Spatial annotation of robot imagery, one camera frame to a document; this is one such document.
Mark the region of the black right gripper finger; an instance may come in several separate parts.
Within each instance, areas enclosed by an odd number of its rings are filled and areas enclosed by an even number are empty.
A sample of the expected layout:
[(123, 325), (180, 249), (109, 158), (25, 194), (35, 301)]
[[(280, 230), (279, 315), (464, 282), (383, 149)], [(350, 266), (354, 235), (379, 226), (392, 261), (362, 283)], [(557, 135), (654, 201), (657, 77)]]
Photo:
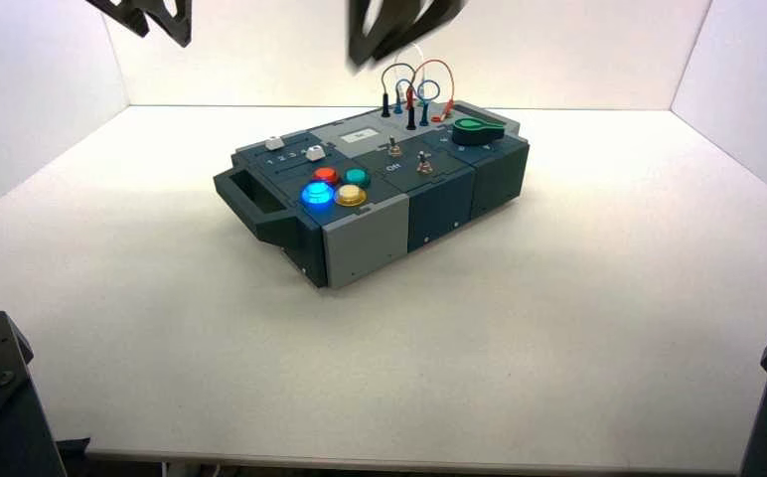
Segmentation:
[(360, 68), (370, 60), (379, 62), (392, 51), (391, 41), (398, 20), (396, 1), (382, 1), (379, 11), (367, 30), (364, 25), (371, 2), (349, 0), (348, 7), (348, 50), (351, 63)]
[(411, 42), (452, 21), (465, 7), (466, 1), (434, 0), (420, 13), (420, 1), (384, 1), (379, 14), (384, 36), (373, 49), (372, 58), (381, 61)]

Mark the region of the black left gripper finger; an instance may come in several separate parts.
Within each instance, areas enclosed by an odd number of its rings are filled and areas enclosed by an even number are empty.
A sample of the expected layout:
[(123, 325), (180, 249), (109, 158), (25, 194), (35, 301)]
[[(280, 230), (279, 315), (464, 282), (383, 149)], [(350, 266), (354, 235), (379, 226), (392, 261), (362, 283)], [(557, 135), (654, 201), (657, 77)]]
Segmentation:
[(139, 37), (149, 33), (145, 13), (130, 1), (86, 0), (108, 18)]
[(174, 0), (170, 9), (163, 0), (136, 0), (134, 7), (152, 19), (175, 43), (186, 48), (192, 39), (192, 0)]

